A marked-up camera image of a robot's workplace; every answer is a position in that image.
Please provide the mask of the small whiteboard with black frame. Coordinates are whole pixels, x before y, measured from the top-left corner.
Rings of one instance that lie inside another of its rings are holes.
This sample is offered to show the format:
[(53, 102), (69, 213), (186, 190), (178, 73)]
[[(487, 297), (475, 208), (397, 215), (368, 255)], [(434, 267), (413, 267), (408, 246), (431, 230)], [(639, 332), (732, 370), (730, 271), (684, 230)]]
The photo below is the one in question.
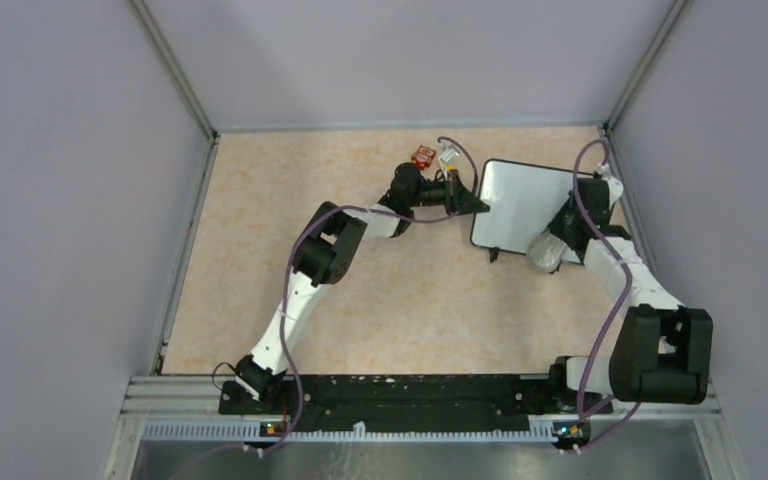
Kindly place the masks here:
[[(548, 229), (580, 177), (598, 176), (509, 160), (488, 160), (482, 170), (478, 197), (491, 210), (475, 215), (471, 244), (486, 250), (492, 263), (502, 253), (526, 256), (529, 244)], [(583, 263), (568, 248), (563, 262)]]

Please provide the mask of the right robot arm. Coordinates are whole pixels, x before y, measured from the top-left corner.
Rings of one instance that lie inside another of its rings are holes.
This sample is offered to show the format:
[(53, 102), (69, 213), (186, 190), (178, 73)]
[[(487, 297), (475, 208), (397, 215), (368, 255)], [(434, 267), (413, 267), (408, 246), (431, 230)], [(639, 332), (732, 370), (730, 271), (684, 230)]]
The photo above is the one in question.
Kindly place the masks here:
[(621, 319), (607, 364), (610, 394), (623, 402), (697, 405), (708, 394), (713, 320), (684, 305), (655, 278), (630, 234), (611, 224), (621, 183), (608, 177), (573, 182), (548, 225), (555, 243), (602, 281)]

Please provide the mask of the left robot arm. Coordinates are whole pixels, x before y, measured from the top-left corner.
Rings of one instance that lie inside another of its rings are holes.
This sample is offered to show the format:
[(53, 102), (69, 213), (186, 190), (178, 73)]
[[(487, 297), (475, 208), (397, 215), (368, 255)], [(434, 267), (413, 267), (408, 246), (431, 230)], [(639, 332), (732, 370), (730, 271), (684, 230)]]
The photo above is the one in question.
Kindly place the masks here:
[(322, 203), (291, 248), (281, 299), (268, 326), (234, 366), (233, 385), (243, 401), (262, 414), (277, 407), (283, 375), (295, 368), (292, 348), (319, 301), (345, 277), (362, 241), (396, 238), (413, 224), (489, 211), (478, 197), (477, 178), (467, 186), (458, 169), (444, 165), (428, 179), (410, 162), (395, 168), (374, 204)]

